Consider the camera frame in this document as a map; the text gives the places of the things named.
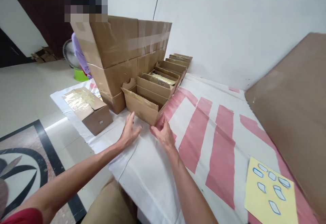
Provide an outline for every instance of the green bucket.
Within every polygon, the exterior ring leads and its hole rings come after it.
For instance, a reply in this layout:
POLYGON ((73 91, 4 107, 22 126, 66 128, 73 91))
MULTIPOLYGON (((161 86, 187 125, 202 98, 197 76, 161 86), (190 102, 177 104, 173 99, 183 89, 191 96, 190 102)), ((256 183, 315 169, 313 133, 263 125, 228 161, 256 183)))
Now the green bucket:
POLYGON ((85 76, 84 71, 78 70, 76 68, 74 68, 74 71, 75 71, 74 78, 75 78, 76 81, 87 81, 87 80, 89 80, 88 77, 85 76))

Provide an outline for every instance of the person's hand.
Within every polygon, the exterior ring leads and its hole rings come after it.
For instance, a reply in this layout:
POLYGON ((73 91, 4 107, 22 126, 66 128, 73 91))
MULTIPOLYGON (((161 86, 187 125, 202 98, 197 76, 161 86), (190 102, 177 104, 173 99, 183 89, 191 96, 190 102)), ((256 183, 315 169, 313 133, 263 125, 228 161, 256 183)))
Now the person's hand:
POLYGON ((163 145, 165 150, 169 150, 169 149, 174 148, 174 143, 175 143, 174 142, 174 137, 173 137, 173 133, 172 133, 172 130, 170 128, 170 125, 167 122, 165 117, 163 119, 163 123, 164 123, 164 126, 163 126, 163 129, 161 131, 159 131, 154 126, 152 126, 151 129, 152 129, 153 133, 155 134, 155 136, 157 137, 157 139, 163 145))
POLYGON ((119 141, 124 145, 124 147, 128 147, 130 144, 132 144, 142 130, 142 126, 133 128, 134 117, 135 112, 132 112, 127 116, 125 127, 123 128, 121 137, 119 139, 119 141))

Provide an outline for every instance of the brown pants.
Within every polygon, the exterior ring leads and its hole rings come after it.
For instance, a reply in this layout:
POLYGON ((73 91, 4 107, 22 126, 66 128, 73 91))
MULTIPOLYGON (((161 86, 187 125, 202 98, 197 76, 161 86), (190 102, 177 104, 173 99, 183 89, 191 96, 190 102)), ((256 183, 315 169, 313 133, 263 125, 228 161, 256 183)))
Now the brown pants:
POLYGON ((136 220, 137 206, 112 176, 81 224, 134 224, 136 220))

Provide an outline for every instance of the yellow paper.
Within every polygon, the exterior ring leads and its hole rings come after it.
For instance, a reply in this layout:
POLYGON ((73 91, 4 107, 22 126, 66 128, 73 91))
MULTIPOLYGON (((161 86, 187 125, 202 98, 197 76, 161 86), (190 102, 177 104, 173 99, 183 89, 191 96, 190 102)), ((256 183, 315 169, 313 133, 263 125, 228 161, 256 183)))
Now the yellow paper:
POLYGON ((262 224, 298 224, 293 182, 253 157, 247 173, 244 207, 262 224))

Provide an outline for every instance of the tiled floor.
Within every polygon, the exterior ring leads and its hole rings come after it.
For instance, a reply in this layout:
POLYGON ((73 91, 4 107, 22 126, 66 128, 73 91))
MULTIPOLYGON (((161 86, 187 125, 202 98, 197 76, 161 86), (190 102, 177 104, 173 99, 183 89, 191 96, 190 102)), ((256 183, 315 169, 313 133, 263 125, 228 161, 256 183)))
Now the tiled floor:
MULTIPOLYGON (((50 98, 50 94, 77 83, 65 60, 0 69, 0 138, 40 119, 65 169, 93 155, 50 98)), ((86 210, 110 176, 104 168, 78 192, 86 210)))

